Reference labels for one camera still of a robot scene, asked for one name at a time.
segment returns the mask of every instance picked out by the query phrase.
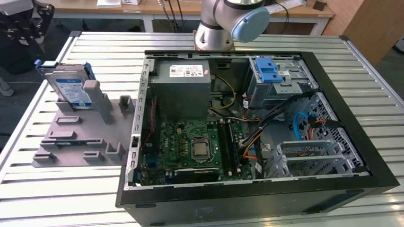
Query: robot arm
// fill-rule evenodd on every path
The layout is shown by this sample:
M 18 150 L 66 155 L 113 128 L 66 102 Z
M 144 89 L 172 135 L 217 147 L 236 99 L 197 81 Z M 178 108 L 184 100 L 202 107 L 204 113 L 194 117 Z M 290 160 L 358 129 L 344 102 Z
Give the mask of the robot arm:
M 32 20 L 37 12 L 41 21 Z M 0 32 L 9 39 L 17 39 L 24 45 L 38 48 L 50 25 L 54 7 L 36 0 L 0 0 Z
M 230 50 L 233 38 L 250 42 L 264 32 L 269 12 L 264 0 L 204 0 L 201 22 L 194 35 L 198 50 Z

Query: blue plastic latch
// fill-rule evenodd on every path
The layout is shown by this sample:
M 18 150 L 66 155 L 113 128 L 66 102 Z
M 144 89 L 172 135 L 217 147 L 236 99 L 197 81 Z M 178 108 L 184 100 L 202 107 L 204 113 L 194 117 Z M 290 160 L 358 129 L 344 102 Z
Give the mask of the blue plastic latch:
M 261 75 L 261 81 L 264 83 L 280 83 L 284 79 L 277 74 L 277 66 L 273 64 L 270 58 L 256 58 L 256 67 Z
M 41 72 L 40 68 L 42 65 L 42 62 L 40 59 L 37 59 L 33 63 L 36 65 L 36 71 L 38 72 L 40 76 L 42 77 L 42 79 L 45 79 L 45 74 Z
M 82 66 L 84 66 L 84 70 L 86 72 L 88 78 L 94 79 L 94 73 L 93 73 L 93 69 L 90 68 L 90 64 L 86 62 L 82 64 Z
M 41 60 L 37 59 L 33 64 L 36 65 L 36 71 L 38 72 L 42 79 L 45 79 L 45 74 L 42 73 L 42 71 L 40 69 L 42 69 L 42 68 L 50 68 L 50 69 L 56 68 L 58 63 L 57 63 L 57 61 L 45 61 L 42 63 Z

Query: aluminum table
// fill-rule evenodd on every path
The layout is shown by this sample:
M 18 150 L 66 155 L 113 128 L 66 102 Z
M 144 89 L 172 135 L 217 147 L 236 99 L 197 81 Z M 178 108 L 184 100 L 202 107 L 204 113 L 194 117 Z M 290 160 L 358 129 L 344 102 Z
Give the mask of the aluminum table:
M 237 50 L 309 51 L 404 184 L 404 102 L 349 41 L 328 36 L 262 35 Z M 93 66 L 109 98 L 136 97 L 144 50 L 192 50 L 192 34 L 82 32 L 69 37 L 57 61 Z M 114 207 L 120 166 L 30 167 L 57 110 L 42 82 L 0 155 L 0 226 L 137 226 Z M 330 213 L 201 223 L 188 226 L 404 226 L 404 186 Z

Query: barcode label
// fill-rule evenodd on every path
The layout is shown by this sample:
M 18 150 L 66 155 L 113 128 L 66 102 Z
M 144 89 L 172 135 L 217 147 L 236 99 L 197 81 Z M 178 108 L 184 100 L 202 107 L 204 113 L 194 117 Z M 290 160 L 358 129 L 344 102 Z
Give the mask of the barcode label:
M 278 71 L 280 76 L 290 76 L 289 71 Z
M 244 107 L 245 109 L 248 109 L 248 101 L 246 101 L 246 100 L 242 100 L 242 107 Z
M 254 164 L 254 169 L 261 173 L 262 172 L 262 167 L 258 163 Z

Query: blue drive bracket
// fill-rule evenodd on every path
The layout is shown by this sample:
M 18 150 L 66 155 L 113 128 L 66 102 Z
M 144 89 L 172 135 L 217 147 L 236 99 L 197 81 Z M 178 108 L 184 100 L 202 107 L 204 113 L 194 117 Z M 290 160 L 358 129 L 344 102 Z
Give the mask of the blue drive bracket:
M 277 66 L 270 58 L 256 58 L 254 62 L 264 83 L 280 83 L 284 81 L 277 74 Z

